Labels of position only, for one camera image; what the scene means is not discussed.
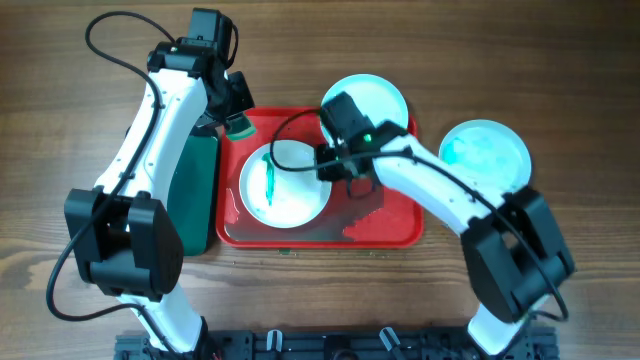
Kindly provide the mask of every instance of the green sponge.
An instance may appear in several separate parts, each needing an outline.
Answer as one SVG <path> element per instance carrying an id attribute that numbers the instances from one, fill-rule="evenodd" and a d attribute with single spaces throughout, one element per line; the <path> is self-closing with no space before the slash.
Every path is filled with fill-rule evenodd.
<path id="1" fill-rule="evenodd" d="M 228 120 L 228 124 L 230 128 L 227 129 L 226 135 L 231 141 L 246 139 L 256 133 L 256 127 L 244 113 L 233 120 Z"/>

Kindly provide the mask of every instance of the white bowl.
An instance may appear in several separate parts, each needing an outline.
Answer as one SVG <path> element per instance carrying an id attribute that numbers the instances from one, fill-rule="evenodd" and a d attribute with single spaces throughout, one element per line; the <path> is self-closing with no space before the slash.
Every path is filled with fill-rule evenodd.
<path id="1" fill-rule="evenodd" d="M 320 181 L 316 171 L 289 172 L 274 166 L 275 185 L 272 203 L 267 199 L 267 162 L 269 144 L 257 149 L 240 172 L 240 198 L 258 221 L 276 228 L 293 228 L 318 216 L 329 201 L 331 183 Z M 315 164 L 313 147 L 293 140 L 276 141 L 274 155 L 288 167 Z"/>
<path id="2" fill-rule="evenodd" d="M 477 119 L 454 127 L 440 144 L 438 156 L 458 173 L 478 183 L 514 191 L 531 179 L 531 155 L 508 127 Z"/>

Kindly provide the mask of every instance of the light blue plate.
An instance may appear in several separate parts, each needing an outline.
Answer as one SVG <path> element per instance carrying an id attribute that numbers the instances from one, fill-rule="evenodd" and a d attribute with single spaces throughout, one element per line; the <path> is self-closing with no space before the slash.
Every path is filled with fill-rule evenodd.
<path id="1" fill-rule="evenodd" d="M 358 74 L 348 76 L 335 83 L 322 99 L 322 104 L 333 99 L 341 92 L 349 94 L 360 112 L 369 117 L 374 126 L 385 120 L 407 128 L 409 125 L 409 109 L 400 90 L 389 81 L 375 75 Z M 331 137 L 321 125 L 322 134 L 329 144 Z"/>
<path id="2" fill-rule="evenodd" d="M 531 156 L 513 130 L 491 120 L 470 120 L 442 140 L 438 156 L 486 186 L 514 191 L 531 179 Z"/>

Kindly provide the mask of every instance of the green cloth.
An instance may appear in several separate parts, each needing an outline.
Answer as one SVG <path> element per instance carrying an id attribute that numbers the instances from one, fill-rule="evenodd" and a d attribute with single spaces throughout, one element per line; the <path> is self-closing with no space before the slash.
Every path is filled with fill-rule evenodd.
<path id="1" fill-rule="evenodd" d="M 218 152 L 218 139 L 189 136 L 171 180 L 167 212 L 187 256 L 205 252 L 209 221 L 211 226 L 215 224 L 212 211 L 215 211 Z"/>

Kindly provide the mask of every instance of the green marker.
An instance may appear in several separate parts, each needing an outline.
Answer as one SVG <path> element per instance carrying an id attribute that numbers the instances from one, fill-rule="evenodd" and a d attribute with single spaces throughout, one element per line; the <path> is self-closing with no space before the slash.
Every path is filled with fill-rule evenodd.
<path id="1" fill-rule="evenodd" d="M 269 206 L 273 204 L 273 192 L 276 188 L 276 169 L 273 166 L 273 162 L 271 161 L 271 153 L 266 153 L 262 155 L 262 161 L 267 163 L 267 201 L 269 201 Z"/>

